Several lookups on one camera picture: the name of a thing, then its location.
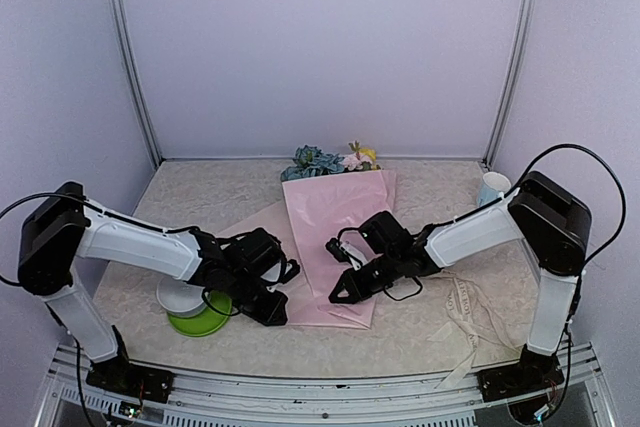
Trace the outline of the pink wrapping paper sheet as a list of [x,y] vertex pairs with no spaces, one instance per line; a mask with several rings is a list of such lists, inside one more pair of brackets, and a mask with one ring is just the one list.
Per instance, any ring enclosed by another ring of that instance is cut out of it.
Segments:
[[333,304],[329,295],[343,271],[364,267],[374,253],[357,228],[374,214],[392,211],[396,172],[376,170],[287,181],[284,199],[219,233],[262,227],[282,243],[301,272],[278,289],[288,297],[289,326],[368,329],[373,299]]

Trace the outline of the pale pink fake flower stem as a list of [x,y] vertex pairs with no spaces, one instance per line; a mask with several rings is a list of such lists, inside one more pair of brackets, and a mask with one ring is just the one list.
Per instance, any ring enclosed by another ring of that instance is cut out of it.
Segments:
[[[361,164],[359,153],[362,147],[366,147],[366,146],[363,146],[359,141],[354,141],[349,143],[349,148],[351,152],[348,155],[346,155],[341,161],[341,164],[343,165],[346,171],[348,172],[375,171],[370,169],[368,164],[365,164],[365,165]],[[376,164],[377,164],[376,170],[380,170],[381,167],[377,163],[377,154],[376,154]]]

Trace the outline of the blue fake flower bunch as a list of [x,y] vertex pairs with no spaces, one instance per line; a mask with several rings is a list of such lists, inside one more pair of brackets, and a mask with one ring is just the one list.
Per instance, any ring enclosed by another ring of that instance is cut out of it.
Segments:
[[345,171],[343,160],[343,156],[323,152],[316,146],[298,147],[292,159],[293,165],[281,172],[280,181],[341,174]]

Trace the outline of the yellow fake flower stem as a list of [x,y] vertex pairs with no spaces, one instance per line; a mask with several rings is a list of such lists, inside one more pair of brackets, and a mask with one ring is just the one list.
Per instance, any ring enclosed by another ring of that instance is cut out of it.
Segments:
[[359,155],[362,165],[368,164],[370,169],[377,169],[376,152],[373,149],[362,147]]

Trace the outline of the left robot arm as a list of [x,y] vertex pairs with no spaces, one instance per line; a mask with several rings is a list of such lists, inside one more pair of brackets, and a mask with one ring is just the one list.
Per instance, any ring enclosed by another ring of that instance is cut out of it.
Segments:
[[40,204],[22,224],[17,282],[45,303],[118,391],[133,390],[140,371],[84,286],[81,267],[129,265],[206,294],[225,294],[233,313],[263,326],[288,321],[288,298],[278,288],[297,276],[300,266],[262,227],[231,237],[216,237],[198,226],[162,227],[106,208],[74,181],[19,202],[31,201]]

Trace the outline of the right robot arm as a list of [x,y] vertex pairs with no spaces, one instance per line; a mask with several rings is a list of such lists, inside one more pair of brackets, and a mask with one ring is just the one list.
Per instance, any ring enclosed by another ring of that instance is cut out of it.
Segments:
[[527,173],[515,190],[462,217],[428,224],[410,233],[388,211],[356,227],[375,253],[362,262],[339,238],[326,249],[349,263],[331,290],[333,304],[351,305],[373,297],[400,278],[437,274],[457,262],[516,240],[526,242],[541,270],[530,352],[513,366],[511,380],[523,391],[535,389],[551,371],[584,269],[592,215],[589,208],[538,171]]

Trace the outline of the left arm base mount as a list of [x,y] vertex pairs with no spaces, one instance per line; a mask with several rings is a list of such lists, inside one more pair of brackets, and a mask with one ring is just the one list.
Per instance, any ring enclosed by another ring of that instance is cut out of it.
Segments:
[[168,370],[137,364],[93,365],[87,374],[86,383],[105,391],[166,404],[173,386],[174,374]]

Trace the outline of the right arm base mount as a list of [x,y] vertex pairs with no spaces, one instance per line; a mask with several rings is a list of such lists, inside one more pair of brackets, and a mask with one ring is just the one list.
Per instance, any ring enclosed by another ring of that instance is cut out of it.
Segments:
[[564,374],[556,361],[521,363],[484,369],[477,373],[484,402],[493,402],[562,384]]

